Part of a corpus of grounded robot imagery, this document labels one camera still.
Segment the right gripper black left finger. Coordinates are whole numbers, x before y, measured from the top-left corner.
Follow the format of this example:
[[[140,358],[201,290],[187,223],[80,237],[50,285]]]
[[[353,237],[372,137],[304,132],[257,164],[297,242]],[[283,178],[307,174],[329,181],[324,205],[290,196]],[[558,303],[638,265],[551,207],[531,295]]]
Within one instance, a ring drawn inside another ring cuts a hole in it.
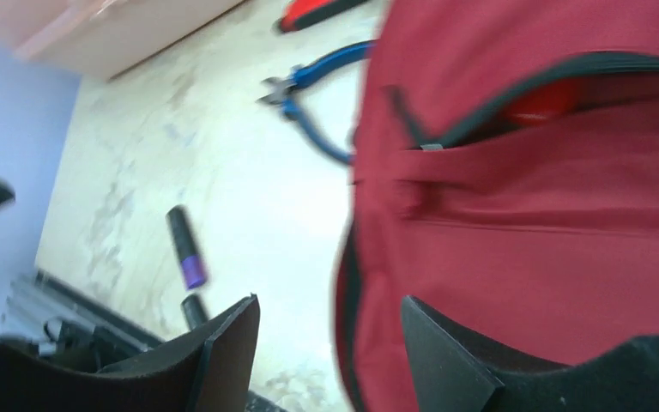
[[[246,296],[206,324],[96,373],[0,338],[0,411],[242,411],[260,321]]]

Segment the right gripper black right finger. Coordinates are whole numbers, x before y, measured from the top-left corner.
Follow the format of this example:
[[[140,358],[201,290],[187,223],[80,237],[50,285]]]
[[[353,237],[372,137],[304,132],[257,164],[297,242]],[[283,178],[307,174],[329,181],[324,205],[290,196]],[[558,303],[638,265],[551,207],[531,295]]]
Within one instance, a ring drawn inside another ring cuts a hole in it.
[[[565,366],[468,329],[406,296],[402,331],[421,411],[659,411],[659,336]]]

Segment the red backpack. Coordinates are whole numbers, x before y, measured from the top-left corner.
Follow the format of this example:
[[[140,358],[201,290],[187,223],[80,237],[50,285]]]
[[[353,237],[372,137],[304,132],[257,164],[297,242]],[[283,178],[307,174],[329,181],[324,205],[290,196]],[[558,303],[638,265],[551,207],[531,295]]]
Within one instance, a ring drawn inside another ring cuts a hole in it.
[[[582,78],[572,112],[500,117]],[[659,336],[659,1],[395,1],[370,52],[336,356],[357,411],[421,411],[406,296],[577,366]]]

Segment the red black glue stick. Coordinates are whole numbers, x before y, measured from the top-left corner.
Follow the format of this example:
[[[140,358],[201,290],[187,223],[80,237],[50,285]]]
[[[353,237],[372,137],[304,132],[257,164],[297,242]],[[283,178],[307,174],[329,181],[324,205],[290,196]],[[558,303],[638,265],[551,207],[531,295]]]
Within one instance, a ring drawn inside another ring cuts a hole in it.
[[[500,117],[515,126],[527,127],[546,123],[572,112],[584,84],[582,78],[569,78],[534,89],[510,103]]]

